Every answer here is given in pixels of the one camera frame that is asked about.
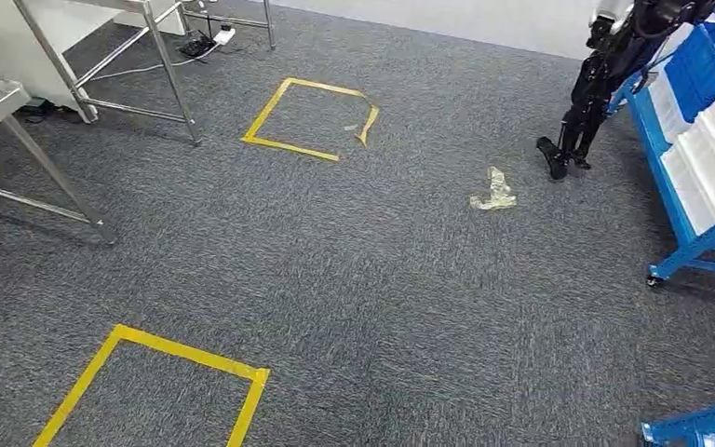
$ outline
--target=white wall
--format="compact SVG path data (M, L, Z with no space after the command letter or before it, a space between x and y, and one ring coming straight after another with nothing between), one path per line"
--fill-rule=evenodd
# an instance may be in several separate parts
M273 4L583 59L599 0L272 0Z

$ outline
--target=blue storage bin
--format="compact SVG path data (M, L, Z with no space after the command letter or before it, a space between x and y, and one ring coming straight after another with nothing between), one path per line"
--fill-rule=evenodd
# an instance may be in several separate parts
M715 100L715 23L695 26L665 70L683 118L695 122Z

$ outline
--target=yellow tape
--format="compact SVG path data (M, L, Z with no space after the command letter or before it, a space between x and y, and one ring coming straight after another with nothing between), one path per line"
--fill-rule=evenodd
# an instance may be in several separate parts
M245 434L248 432L250 420L253 419L253 414L256 412L256 406L259 405L259 399L262 398L264 384L267 382L267 377L270 376L270 370L260 368L256 370L253 376L253 383L250 384L248 396L245 398L245 403L242 404L242 410L236 419L235 427L232 430L232 436L229 437L229 442L226 447L238 447L242 445L245 439Z
M265 368L252 368L244 363L235 360L227 359L226 357L216 356L201 349L196 349L177 342L172 342L162 337L152 335L151 333L139 331L128 326L117 324L100 349L92 358L91 362L78 378L73 386L73 389L64 398L64 401L59 405L56 412L47 421L47 424L42 429L37 439L34 441L33 447L46 447L59 432L59 429L67 420L67 416L75 407L76 403L81 399L84 392L87 390L91 381L94 379L97 371L100 370L108 356L114 351L119 340L127 340L139 345L144 345L154 350L165 352L172 356L189 359L196 363L200 363L210 368L234 374L239 377L251 380L248 396L245 398L245 403L242 410L235 421L235 426L232 429L232 434L227 442L228 447L237 447L242 444L245 435L248 432L250 421L253 419L253 414L256 411L256 406L259 404L259 399L262 397L264 384L270 375L270 370Z
M286 90L287 88L289 88L290 85L291 78L289 77L284 79L284 82L281 83L280 87L278 87L278 90L276 90L276 93L264 106L262 111L259 113L259 116L256 117L255 121L253 121L253 124L250 125L250 129L248 129L248 132L245 133L245 137L243 138L253 138L253 136L256 135L256 131L259 130L262 124L264 124L264 120L267 119L267 117L270 115L270 112L272 112L273 109L276 108L276 106L278 105L278 101L280 101L281 99L281 96L286 93Z
M266 140L264 138L259 138L259 137L242 137L240 140L243 142L253 142L255 144L261 144L264 146L270 146L270 147L277 147L279 149L286 149L288 151L294 151L294 152L299 152L301 154L307 154L309 156L318 156L319 158L324 158L326 160L330 161L338 161L338 156L334 156L333 154L328 154L326 152L319 152L315 151L313 149L305 149L302 147L297 147L292 144L286 144L284 142L273 142L271 140Z
M256 369L248 365L227 359L226 357L210 354L201 349L172 342L157 335L152 335L151 333L122 326L121 324L116 325L114 331L119 333L120 338L124 340L151 347L154 350L165 352L172 356L182 357L183 359L188 359L204 366L215 368L216 370L238 375L248 380L253 380L253 377L256 375Z
M53 440L53 437L56 436L56 433L64 424L64 421L67 420L67 416L73 408L75 408L76 403L78 403L78 400L80 400L81 396L84 395L84 391L86 391L89 384L91 384L91 381L94 379L94 374L102 368L105 360L108 359L108 356L111 355L111 352L119 342L119 334L116 331L117 329L118 326L111 331L111 334L105 339L105 343L102 344L100 350L98 350L97 354L94 355L94 358L92 358L91 362L84 370L84 373L78 377L78 381L75 382L75 385L73 385L73 389L70 390L67 397L64 398L64 401L61 405L59 405L59 408L50 417L50 420L47 421L45 428L42 429L42 432L34 441L34 447L45 447L51 440Z
M335 156L333 154L328 154L326 152L315 151L313 149L305 149L304 147L295 146L293 144L287 144L285 142L274 142L272 140L267 140L265 138L256 137L256 132L259 131L259 128L262 126L262 124L264 124L264 121L270 115L270 112L272 112L273 109L278 105L278 101L280 101L281 96L283 96L283 94L286 92L287 89L289 89L289 86L292 84L297 84L300 86L311 87L311 88L321 88L321 89L332 91L335 93L343 93L344 95L357 96L359 98L363 98L364 100L366 100L366 102L371 107L371 110L369 111L369 118L366 120L366 124L365 124L365 126L363 126L363 130L359 134L356 134L355 137L358 140L360 140L360 142L363 143L363 147L367 147L366 140L368 139L368 136L369 136L369 129L371 129L371 126L373 126L374 122L377 120L377 116L379 116L379 113L380 113L379 107L373 105L369 101L369 99L366 98L366 95L364 95L363 93L361 93L358 90L353 90L351 88L330 86L330 85L321 84L318 82L306 81L304 79L298 79L296 77L287 77L286 79L284 79L284 81L281 83L280 87L278 87L278 90L276 90L276 93L273 94L272 98L270 98L270 101L264 106L262 111L259 113L259 116L257 116L256 119L253 121L253 123L250 125L250 128L248 129L248 131L245 132L245 136L243 136L241 138L241 140L243 142L261 144L261 145L270 146L270 147L277 147L279 149L286 149L288 151L298 152L298 153L306 154L309 156L318 156L320 158L324 158L326 160L331 160L331 161L339 160L338 156Z

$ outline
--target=power cord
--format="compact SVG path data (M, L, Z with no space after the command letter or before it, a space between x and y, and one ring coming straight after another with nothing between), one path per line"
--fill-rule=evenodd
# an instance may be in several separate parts
M191 63L191 62L201 61L202 59L204 59L204 58L206 58L207 56L209 56L209 55L212 53L212 51L215 51L215 50L218 49L219 47L222 47L222 45L221 45L221 44L215 44L214 47L208 49L207 52L205 52L205 53L202 54L201 56L198 56L198 57L189 59L189 60L187 60L187 61L174 62L174 63L172 63L171 65L173 65L173 66L175 66L175 67L182 67L183 65L187 65L188 63ZM152 70L156 70L156 69L162 68L162 67L163 67L163 64L162 64L162 63L159 63L158 65L153 65L153 66L151 66L151 67L136 68L136 69L133 69L133 70L126 70L126 71L124 71L124 72L111 73L111 74L108 74L108 75L107 75L107 74L103 74L102 76L92 77L91 79L89 79L89 82L91 82L91 81L99 81L99 80L101 80L101 79L108 79L109 77L117 77L117 76L121 76L121 75L132 75L132 74L134 74L134 73L150 72L150 71L152 71Z

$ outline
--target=carpet floor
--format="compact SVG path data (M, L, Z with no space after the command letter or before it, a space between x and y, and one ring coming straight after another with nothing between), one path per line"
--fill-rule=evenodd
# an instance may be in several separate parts
M715 403L715 275L645 285L676 242L627 112L563 183L534 148L557 136L579 61L276 19L277 50L239 29L179 69L198 147L184 126L110 111L26 124L120 241L0 204L0 446L36 438L116 323L270 368L248 445L619 444ZM130 33L106 26L71 64ZM147 40L109 70L153 63ZM259 135L341 161L241 142L287 76L364 92L381 109L368 147L344 130L365 102L303 87ZM173 110L162 71L88 91ZM489 166L517 207L468 207ZM66 203L1 129L0 186ZM223 445L246 390L120 345L51 445Z

